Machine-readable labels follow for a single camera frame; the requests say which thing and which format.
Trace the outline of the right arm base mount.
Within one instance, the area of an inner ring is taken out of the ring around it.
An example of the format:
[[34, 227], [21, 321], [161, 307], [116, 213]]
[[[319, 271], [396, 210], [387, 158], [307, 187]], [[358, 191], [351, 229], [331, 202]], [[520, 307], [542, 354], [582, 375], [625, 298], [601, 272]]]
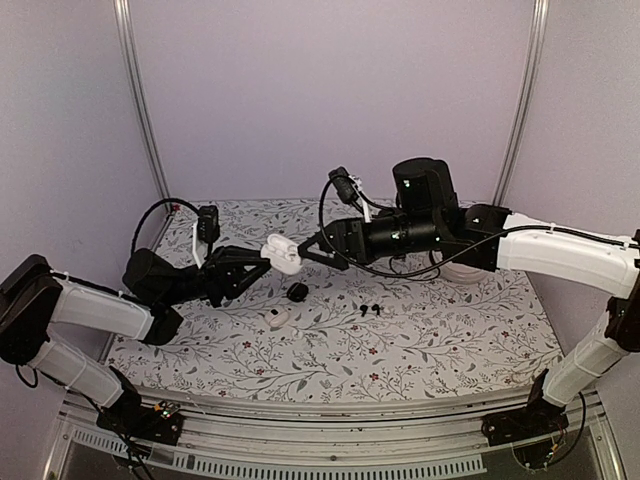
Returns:
[[481, 433], [490, 446], [496, 446], [559, 433], [568, 425], [565, 407], [540, 400], [483, 416]]

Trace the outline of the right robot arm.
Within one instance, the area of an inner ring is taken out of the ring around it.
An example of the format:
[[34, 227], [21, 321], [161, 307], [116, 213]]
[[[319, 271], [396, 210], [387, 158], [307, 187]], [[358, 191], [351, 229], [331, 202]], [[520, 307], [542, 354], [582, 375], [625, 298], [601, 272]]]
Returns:
[[541, 373], [517, 427], [537, 436], [584, 388], [639, 350], [639, 239], [606, 236], [534, 220], [512, 210], [458, 202], [448, 164], [412, 158], [392, 169], [396, 204], [331, 223], [302, 243], [299, 255], [338, 270], [409, 253], [437, 252], [436, 268], [522, 271], [593, 287], [610, 298], [603, 316], [574, 350]]

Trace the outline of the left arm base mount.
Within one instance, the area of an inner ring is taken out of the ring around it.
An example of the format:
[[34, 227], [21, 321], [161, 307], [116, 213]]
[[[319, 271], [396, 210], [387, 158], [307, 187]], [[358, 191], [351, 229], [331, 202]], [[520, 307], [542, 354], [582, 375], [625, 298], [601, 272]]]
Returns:
[[184, 421], [185, 417], [179, 412], [169, 413], [165, 408], [120, 399], [111, 407], [100, 409], [96, 425], [123, 437], [176, 446]]

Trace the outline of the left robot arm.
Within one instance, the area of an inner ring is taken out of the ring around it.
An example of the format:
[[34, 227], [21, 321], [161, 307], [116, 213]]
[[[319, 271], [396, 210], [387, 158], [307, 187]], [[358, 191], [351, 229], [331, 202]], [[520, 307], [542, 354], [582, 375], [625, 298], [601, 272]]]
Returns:
[[117, 292], [55, 272], [33, 254], [1, 284], [1, 358], [29, 366], [85, 395], [128, 434], [148, 426], [141, 396], [125, 376], [51, 331], [68, 324], [162, 346], [183, 321], [176, 308], [194, 300], [219, 307], [238, 298], [271, 268], [256, 250], [220, 247], [202, 265], [177, 268], [141, 248], [130, 257]]

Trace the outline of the white earbud case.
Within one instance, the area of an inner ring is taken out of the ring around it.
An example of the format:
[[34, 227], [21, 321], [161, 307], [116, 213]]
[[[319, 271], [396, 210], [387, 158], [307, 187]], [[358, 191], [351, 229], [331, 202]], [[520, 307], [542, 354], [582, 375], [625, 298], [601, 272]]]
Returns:
[[260, 256], [267, 259], [270, 266], [286, 275], [295, 275], [302, 269], [299, 245], [281, 234], [270, 234], [261, 247]]

